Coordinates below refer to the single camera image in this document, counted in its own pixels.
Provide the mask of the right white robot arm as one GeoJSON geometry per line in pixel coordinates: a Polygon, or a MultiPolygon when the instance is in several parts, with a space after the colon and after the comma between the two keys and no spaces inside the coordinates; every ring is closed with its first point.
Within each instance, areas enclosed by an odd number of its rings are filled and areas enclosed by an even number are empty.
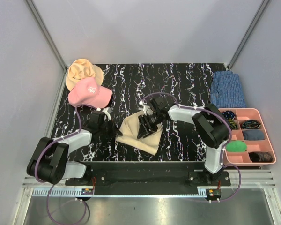
{"type": "Polygon", "coordinates": [[[222,158],[225,145],[231,139],[231,128],[227,120],[214,104],[206,107],[191,107],[181,104],[168,104],[162,98],[150,100],[148,106],[140,101],[140,110],[143,114],[138,116],[139,131],[137,138],[148,137],[158,130],[163,121],[181,121],[193,124],[203,143],[206,145],[206,160],[203,174],[204,182],[213,186],[220,180],[219,171],[222,169],[222,158]]]}

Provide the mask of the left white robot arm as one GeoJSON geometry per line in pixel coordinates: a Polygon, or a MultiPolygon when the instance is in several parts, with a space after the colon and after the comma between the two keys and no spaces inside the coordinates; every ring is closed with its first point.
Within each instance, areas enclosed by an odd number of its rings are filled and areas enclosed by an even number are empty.
{"type": "Polygon", "coordinates": [[[61,180],[75,179],[85,186],[91,182],[92,174],[81,162],[69,161],[68,155],[88,146],[99,138],[116,138],[122,133],[111,118],[111,108],[94,110],[85,126],[78,117],[79,129],[58,138],[43,137],[39,140],[27,165],[26,173],[39,182],[53,185],[61,180]]]}

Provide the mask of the beige cloth napkin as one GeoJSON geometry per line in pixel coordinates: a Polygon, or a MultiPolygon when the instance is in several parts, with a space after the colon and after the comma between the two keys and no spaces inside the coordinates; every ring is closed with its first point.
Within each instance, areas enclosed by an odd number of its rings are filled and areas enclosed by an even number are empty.
{"type": "Polygon", "coordinates": [[[157,131],[146,136],[139,121],[139,116],[142,115],[144,115],[144,112],[138,111],[123,119],[119,129],[122,135],[117,136],[116,141],[155,156],[159,149],[162,125],[158,124],[157,131]]]}

